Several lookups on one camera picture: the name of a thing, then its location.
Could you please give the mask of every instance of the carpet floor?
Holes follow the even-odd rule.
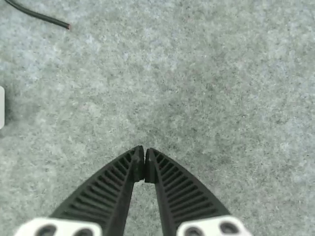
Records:
[[[315,235],[312,0],[0,1],[0,232],[49,215],[117,155],[156,148],[254,236]],[[126,236],[155,235],[137,183]]]

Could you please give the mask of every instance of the wire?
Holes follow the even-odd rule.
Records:
[[[18,4],[16,1],[14,0],[5,0],[8,4],[10,4],[11,6],[15,7],[16,9],[24,12],[25,14],[28,14],[30,16],[33,16],[35,18],[38,18],[38,19],[41,19],[43,21],[46,21],[46,22],[49,22],[49,23],[52,23],[52,24],[55,24],[57,26],[61,26],[61,27],[64,27],[66,29],[70,29],[70,24],[66,23],[66,22],[63,22],[63,21],[60,21],[60,20],[57,20],[55,18],[52,18],[52,17],[49,17],[49,16],[45,16],[43,14],[40,14],[40,13],[37,13],[37,12],[34,12],[34,11],[31,11],[31,10],[28,10],[27,8],[21,6],[20,4]]]

